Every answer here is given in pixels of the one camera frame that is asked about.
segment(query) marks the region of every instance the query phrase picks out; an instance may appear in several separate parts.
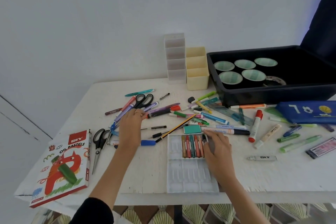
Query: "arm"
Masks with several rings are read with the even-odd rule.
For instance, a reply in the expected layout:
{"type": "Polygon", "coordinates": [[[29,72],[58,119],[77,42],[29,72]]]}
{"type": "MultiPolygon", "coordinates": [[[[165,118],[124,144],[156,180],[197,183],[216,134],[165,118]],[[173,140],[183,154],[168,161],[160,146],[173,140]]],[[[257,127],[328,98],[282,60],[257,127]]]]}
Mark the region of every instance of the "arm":
{"type": "Polygon", "coordinates": [[[208,143],[204,145],[204,155],[208,167],[225,190],[240,222],[242,224],[269,223],[236,178],[232,161],[232,146],[228,137],[222,133],[208,131],[204,133],[212,137],[215,143],[214,154],[211,153],[208,143]]]}
{"type": "Polygon", "coordinates": [[[126,170],[140,145],[141,115],[143,114],[140,109],[132,109],[121,118],[118,149],[89,196],[102,200],[111,210],[126,170]]]}

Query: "purple pen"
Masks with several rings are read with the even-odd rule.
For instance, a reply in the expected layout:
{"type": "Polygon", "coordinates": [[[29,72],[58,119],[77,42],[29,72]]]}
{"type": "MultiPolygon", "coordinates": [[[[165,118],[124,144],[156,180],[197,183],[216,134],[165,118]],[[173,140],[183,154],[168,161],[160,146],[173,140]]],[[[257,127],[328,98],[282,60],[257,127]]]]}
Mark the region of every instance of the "purple pen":
{"type": "Polygon", "coordinates": [[[147,112],[147,111],[149,111],[150,109],[152,109],[154,106],[156,106],[158,104],[159,104],[159,102],[156,101],[156,102],[152,103],[151,105],[147,106],[143,111],[147,112]]]}
{"type": "Polygon", "coordinates": [[[127,107],[121,114],[119,114],[119,115],[114,119],[114,121],[115,121],[116,123],[118,123],[119,120],[121,119],[121,117],[124,116],[125,113],[128,112],[129,110],[131,110],[133,107],[134,107],[134,105],[133,105],[133,104],[130,104],[129,107],[127,107]]]}
{"type": "Polygon", "coordinates": [[[171,105],[167,105],[167,106],[165,106],[165,107],[161,107],[161,108],[159,108],[159,109],[151,110],[151,111],[149,111],[148,113],[153,113],[153,112],[157,112],[157,111],[162,111],[162,110],[164,110],[164,109],[167,109],[167,108],[170,108],[170,107],[172,107],[172,106],[179,105],[179,104],[180,104],[180,103],[174,103],[174,104],[171,104],[171,105]]]}

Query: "blue pencil case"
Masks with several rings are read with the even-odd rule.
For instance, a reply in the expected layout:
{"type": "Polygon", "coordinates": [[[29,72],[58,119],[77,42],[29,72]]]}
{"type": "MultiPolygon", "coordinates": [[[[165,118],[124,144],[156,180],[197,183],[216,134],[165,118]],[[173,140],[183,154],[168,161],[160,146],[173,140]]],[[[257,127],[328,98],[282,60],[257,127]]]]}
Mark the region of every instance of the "blue pencil case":
{"type": "Polygon", "coordinates": [[[336,101],[280,102],[276,109],[291,123],[336,124],[336,101]]]}

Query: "white drawer organizer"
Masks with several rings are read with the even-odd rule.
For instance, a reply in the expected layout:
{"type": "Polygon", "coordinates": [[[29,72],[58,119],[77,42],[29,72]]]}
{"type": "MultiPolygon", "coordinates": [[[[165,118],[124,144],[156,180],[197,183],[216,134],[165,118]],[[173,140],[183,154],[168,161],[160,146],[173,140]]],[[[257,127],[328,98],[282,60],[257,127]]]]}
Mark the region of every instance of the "white drawer organizer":
{"type": "Polygon", "coordinates": [[[165,53],[169,84],[184,84],[186,78],[186,40],[184,33],[165,35],[165,53]]]}
{"type": "Polygon", "coordinates": [[[168,135],[167,193],[219,193],[205,158],[182,157],[182,136],[185,135],[168,135]]]}

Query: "hand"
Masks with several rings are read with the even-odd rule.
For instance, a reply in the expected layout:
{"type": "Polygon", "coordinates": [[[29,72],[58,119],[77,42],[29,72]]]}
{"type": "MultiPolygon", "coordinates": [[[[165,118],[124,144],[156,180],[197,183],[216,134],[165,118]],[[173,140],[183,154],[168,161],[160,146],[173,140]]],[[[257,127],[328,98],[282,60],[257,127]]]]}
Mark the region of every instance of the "hand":
{"type": "Polygon", "coordinates": [[[236,180],[235,169],[232,161],[232,145],[229,138],[223,133],[204,131],[212,137],[215,143],[215,152],[211,153],[209,143],[204,144],[204,157],[209,170],[220,185],[226,189],[229,182],[236,180]]]}
{"type": "Polygon", "coordinates": [[[141,116],[144,114],[141,109],[131,109],[121,118],[118,149],[137,150],[141,142],[141,116]]]}

